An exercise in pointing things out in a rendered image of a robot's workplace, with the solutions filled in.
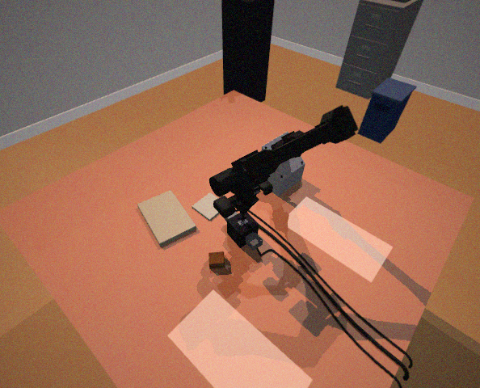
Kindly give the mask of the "tan flat rectangular block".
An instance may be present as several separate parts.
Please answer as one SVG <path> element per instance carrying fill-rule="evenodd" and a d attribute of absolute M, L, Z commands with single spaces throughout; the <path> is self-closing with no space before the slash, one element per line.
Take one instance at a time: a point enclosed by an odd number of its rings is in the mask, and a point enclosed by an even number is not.
<path fill-rule="evenodd" d="M 160 247 L 196 230 L 196 225 L 170 190 L 137 204 Z"/>

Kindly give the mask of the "beige flat square slab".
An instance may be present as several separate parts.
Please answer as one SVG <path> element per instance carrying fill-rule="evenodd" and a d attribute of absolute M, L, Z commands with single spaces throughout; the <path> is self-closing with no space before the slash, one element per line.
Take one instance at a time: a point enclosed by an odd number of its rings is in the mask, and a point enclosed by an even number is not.
<path fill-rule="evenodd" d="M 192 208 L 211 221 L 216 215 L 219 214 L 219 212 L 213 207 L 213 202 L 216 199 L 218 199 L 216 196 L 214 196 L 212 193 L 209 193 L 197 201 Z"/>

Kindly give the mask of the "brown cube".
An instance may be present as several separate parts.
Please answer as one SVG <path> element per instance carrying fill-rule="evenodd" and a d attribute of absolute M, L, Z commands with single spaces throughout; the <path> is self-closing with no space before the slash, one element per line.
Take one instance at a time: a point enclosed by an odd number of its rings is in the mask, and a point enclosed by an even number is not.
<path fill-rule="evenodd" d="M 224 251 L 208 253 L 208 258 L 210 269 L 225 267 Z"/>

